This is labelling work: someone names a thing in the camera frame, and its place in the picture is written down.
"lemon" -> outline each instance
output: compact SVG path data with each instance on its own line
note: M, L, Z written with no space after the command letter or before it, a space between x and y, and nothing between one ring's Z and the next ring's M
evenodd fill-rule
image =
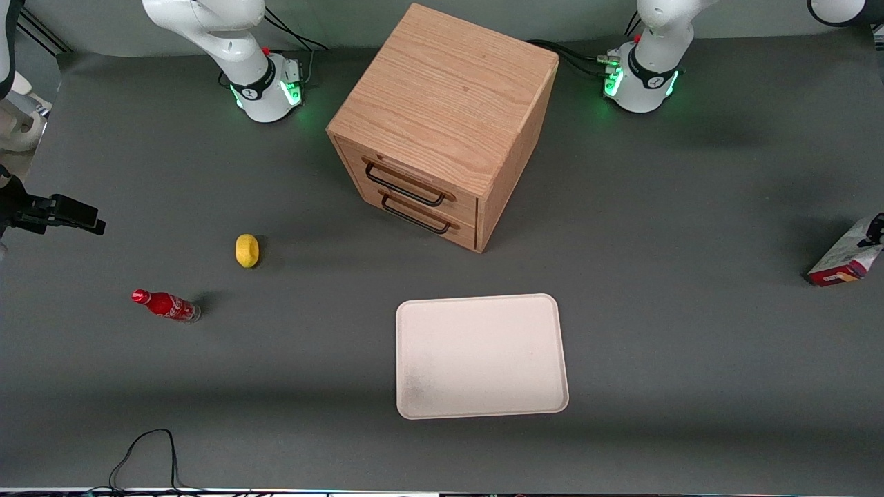
M236 239L236 262L242 267L258 264L258 239L248 233Z

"bottle label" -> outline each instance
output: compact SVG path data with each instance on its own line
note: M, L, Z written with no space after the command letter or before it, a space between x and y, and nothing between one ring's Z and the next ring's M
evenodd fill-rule
M194 305L188 301L179 299L175 295L169 295L171 298L171 308L163 314L163 317L175 319L176 321L190 321L194 316Z

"gray table surface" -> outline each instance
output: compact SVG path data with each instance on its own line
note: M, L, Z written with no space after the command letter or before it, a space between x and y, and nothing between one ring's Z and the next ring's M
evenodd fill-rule
M28 186L108 229L4 237L3 485L101 485L164 426L194 486L884 493L884 268L802 279L884 206L868 33L698 40L651 115L562 66L481 256L350 183L324 128L372 55L317 55L304 107L270 125L207 57L65 60ZM256 270L241 233L263 236ZM205 317L154 318L136 287ZM399 416L401 302L536 292L560 305L564 412ZM164 444L120 483L166 485Z

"coca-cola bottle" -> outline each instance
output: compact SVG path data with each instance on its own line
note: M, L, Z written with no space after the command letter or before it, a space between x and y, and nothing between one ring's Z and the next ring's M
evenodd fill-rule
M150 293L139 288L132 292L132 302L143 305L159 317L182 323L194 323L201 314L200 306L166 292Z

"drawer handle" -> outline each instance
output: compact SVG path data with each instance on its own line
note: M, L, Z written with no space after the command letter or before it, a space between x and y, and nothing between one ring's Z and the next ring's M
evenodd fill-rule
M365 175L369 177L369 180L374 181L378 185L384 185L385 187L390 188L392 191L394 191L396 193L403 194L404 196L410 198L411 200L414 200L416 202L420 202L423 205L426 205L429 207L438 207L442 203L442 201L445 200L445 194L439 194L439 198L436 200L429 200L429 199L423 198L420 195L415 195L406 189L397 187L396 185L393 185L390 181L381 180L379 177L375 176L374 174L371 174L371 170L374 168L375 168L375 165L374 165L374 163L371 163L371 162L369 162L369 165L367 165L365 167Z
M393 207L390 207L389 205L386 204L387 200L390 200L390 196L384 195L384 199L381 200L381 207L383 207L384 210L386 210L387 212L393 214L394 216L396 216L398 218L402 218L410 223L414 223L427 231L431 231L435 234L445 234L445 233L448 233L448 228L451 227L451 223L445 223L444 227L434 228L433 226L430 226L430 225L424 223L420 219L412 218L411 216L409 216L405 212L400 212L398 210L395 210Z

